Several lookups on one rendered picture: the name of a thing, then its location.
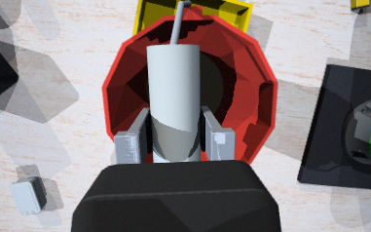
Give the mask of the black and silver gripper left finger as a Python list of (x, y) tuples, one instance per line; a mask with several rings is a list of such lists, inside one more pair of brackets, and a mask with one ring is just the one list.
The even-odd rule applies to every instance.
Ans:
[(117, 164), (145, 163), (153, 147), (150, 107), (143, 108), (126, 132), (114, 136)]

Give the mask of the yellow flat block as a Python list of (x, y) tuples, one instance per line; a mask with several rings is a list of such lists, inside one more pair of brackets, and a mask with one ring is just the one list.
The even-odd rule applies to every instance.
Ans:
[[(175, 16), (179, 1), (188, 0), (138, 0), (133, 35), (163, 16)], [(203, 6), (203, 15), (217, 15), (246, 33), (252, 4), (238, 0), (189, 1), (192, 2), (191, 6)]]

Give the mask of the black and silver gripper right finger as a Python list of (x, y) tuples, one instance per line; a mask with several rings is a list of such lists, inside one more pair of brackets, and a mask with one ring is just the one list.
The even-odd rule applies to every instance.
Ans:
[(207, 106), (201, 106), (200, 145), (208, 161), (235, 160), (235, 131), (222, 128)]

